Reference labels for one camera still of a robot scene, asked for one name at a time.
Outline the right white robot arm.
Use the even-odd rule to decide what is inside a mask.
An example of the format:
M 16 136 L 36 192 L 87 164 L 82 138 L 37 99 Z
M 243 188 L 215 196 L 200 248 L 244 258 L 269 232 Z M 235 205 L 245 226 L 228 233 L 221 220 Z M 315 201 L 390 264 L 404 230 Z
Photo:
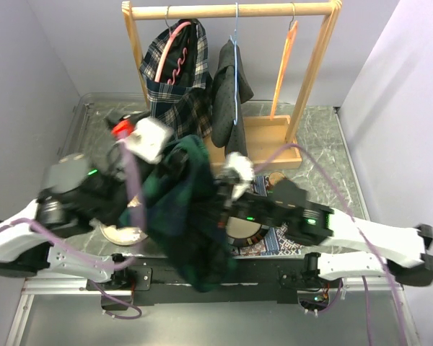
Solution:
M 310 202 L 307 191 L 287 178 L 267 195 L 244 192 L 228 207 L 220 195 L 209 212 L 222 223 L 239 218 L 263 226 L 286 226 L 286 238 L 303 246 L 349 249 L 341 254 L 306 255 L 301 276 L 313 288 L 324 281 L 386 273 L 402 285 L 427 287 L 433 283 L 431 226 L 395 227 L 352 218 L 336 208 Z

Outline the green plaid skirt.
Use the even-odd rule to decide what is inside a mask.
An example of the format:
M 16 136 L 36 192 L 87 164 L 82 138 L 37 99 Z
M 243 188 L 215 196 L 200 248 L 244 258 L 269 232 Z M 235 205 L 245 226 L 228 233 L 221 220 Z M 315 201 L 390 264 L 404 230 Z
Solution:
M 189 135 L 165 146 L 164 156 L 173 148 L 188 152 L 188 170 L 169 193 L 158 202 L 147 202 L 146 234 L 178 272 L 225 272 L 233 260 L 225 229 L 214 220 L 217 185 L 211 172 L 204 142 Z M 144 196 L 144 180 L 154 165 L 137 159 Z

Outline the orange clothes hanger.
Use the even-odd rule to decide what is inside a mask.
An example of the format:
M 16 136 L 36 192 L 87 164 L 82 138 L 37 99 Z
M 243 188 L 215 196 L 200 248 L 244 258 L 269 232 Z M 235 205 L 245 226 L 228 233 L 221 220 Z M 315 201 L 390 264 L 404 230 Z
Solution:
M 283 83 L 284 76 L 285 76 L 287 66 L 289 63 L 292 47 L 293 47 L 293 44 L 294 44 L 294 41 L 295 41 L 295 38 L 297 35 L 298 22 L 297 22 L 297 20 L 294 19 L 294 16 L 295 16 L 295 5 L 294 5 L 294 3 L 292 3 L 292 20 L 289 23 L 289 30 L 288 30 L 286 40 L 284 43 L 284 49 L 283 49 L 283 53 L 282 53 L 282 57 L 281 57 L 279 73 L 278 73 L 278 77 L 276 80 L 274 97 L 273 97 L 273 101 L 271 104 L 271 111 L 270 111 L 270 115 L 269 115 L 270 120 L 273 120 L 274 115 L 276 114 L 276 107 L 277 107 L 277 104 L 279 101 L 282 83 Z

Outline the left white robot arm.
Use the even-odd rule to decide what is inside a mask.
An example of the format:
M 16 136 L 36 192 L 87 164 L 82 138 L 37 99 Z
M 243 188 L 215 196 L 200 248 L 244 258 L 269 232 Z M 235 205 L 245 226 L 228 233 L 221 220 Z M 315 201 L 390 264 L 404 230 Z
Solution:
M 84 154 L 70 154 L 49 167 L 36 199 L 5 221 L 0 221 L 0 276 L 28 278 L 51 270 L 106 283 L 112 289 L 125 287 L 131 262 L 112 254 L 92 255 L 72 249 L 65 241 L 94 230 L 110 242 L 136 246 L 146 238 L 141 222 L 146 216 L 139 193 L 141 179 L 154 169 L 180 173 L 187 154 L 179 149 L 169 160 L 156 164 L 132 154 L 129 181 L 100 171 Z

